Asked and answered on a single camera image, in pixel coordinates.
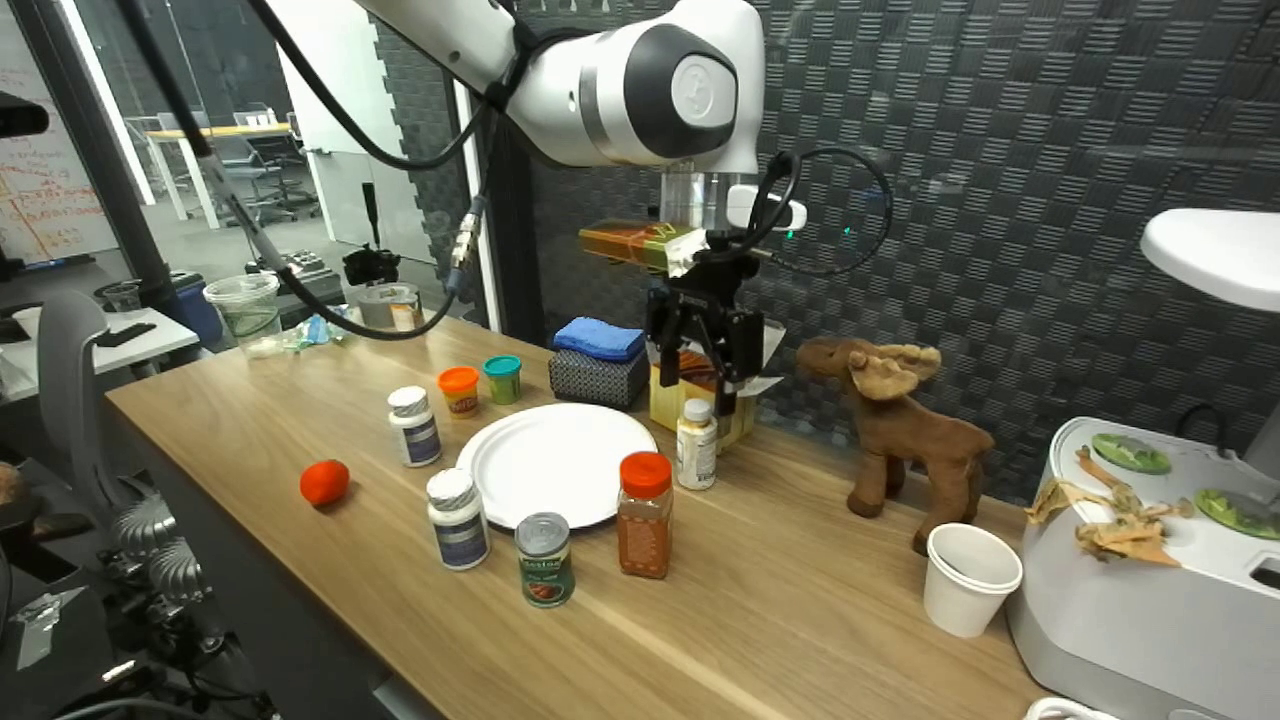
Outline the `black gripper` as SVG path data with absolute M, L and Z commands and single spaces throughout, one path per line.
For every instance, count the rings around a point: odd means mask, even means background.
M 763 317 L 738 303 L 739 285 L 759 267 L 747 247 L 707 247 L 691 271 L 666 278 L 647 299 L 647 371 L 651 386 L 669 386 L 678 374 L 678 352 L 695 338 L 718 378 L 718 410 L 738 410 L 738 378 L 763 363 Z

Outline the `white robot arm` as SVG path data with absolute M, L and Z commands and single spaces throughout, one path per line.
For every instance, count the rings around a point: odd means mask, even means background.
M 751 0 L 678 0 L 669 10 L 570 40 L 537 40 L 499 0 L 355 0 L 411 47 L 480 90 L 520 137 L 570 168 L 660 168 L 718 177 L 711 189 L 759 173 L 763 19 Z M 679 378 L 679 338 L 718 369 L 718 410 L 738 410 L 739 378 L 759 371 L 759 310 L 738 308 L 747 226 L 725 198 L 695 198 L 691 226 L 711 242 L 695 267 L 651 299 L 660 384 Z

